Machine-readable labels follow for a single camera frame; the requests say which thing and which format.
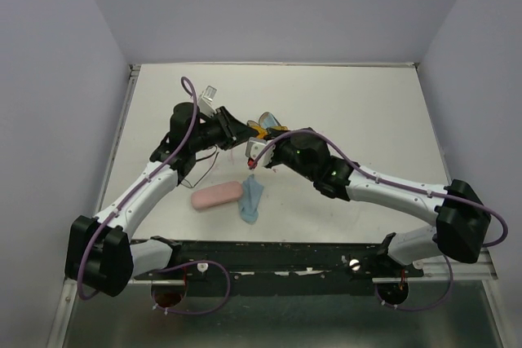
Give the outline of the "yellow transparent sunglasses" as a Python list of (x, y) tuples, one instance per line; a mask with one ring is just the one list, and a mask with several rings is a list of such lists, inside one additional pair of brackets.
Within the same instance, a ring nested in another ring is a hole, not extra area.
[(263, 140), (274, 139), (280, 134), (288, 131), (286, 126), (272, 126), (268, 128), (263, 128), (262, 126), (253, 126), (253, 128), (258, 132), (256, 138)]

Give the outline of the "black glasses case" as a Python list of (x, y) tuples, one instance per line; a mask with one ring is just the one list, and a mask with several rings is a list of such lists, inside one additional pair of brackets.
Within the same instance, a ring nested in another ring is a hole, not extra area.
[(283, 126), (271, 112), (264, 112), (257, 121), (248, 120), (246, 124), (258, 132), (268, 131), (269, 129), (288, 130), (288, 128)]

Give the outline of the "thin wire-frame glasses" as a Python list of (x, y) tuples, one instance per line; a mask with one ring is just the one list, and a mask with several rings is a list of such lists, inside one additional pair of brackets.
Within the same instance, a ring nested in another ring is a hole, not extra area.
[(201, 156), (196, 159), (195, 171), (187, 178), (183, 179), (181, 185), (187, 189), (197, 188), (202, 181), (210, 174), (216, 165), (219, 157), (219, 151), (215, 149), (212, 153), (206, 156)]

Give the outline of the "pink glasses case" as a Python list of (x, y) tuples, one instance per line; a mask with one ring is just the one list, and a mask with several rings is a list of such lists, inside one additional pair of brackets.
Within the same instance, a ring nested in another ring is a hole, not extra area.
[(191, 195), (191, 206), (202, 211), (241, 199), (243, 187), (237, 181), (217, 184), (195, 191)]

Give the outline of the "light blue cleaning cloth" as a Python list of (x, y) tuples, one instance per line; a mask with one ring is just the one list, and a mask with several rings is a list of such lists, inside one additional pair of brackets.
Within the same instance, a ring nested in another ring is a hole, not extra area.
[(259, 118), (259, 124), (265, 129), (281, 125), (281, 123), (270, 112), (264, 113)]

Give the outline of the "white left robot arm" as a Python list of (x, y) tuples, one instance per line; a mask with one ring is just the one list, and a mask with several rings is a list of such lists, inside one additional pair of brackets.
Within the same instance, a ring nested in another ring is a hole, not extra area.
[(93, 218), (79, 216), (73, 222), (66, 277), (112, 297), (136, 275), (155, 271), (164, 279), (175, 277), (181, 267), (175, 242), (153, 237), (132, 244), (131, 238), (155, 205), (187, 177), (198, 152), (226, 151), (257, 135), (224, 107), (205, 114), (192, 103), (177, 104), (169, 131), (125, 194)]

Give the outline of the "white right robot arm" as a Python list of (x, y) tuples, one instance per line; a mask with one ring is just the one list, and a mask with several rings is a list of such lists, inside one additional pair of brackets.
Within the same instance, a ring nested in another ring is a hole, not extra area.
[(285, 165), (331, 199), (380, 205), (426, 223), (385, 237), (375, 256), (381, 274), (395, 275), (414, 261), (439, 254), (467, 264), (478, 260), (491, 217), (469, 183), (457, 179), (449, 185), (415, 183), (349, 164), (333, 156), (329, 144), (312, 129), (296, 134), (269, 131), (264, 140), (275, 143), (267, 154), (268, 168)]

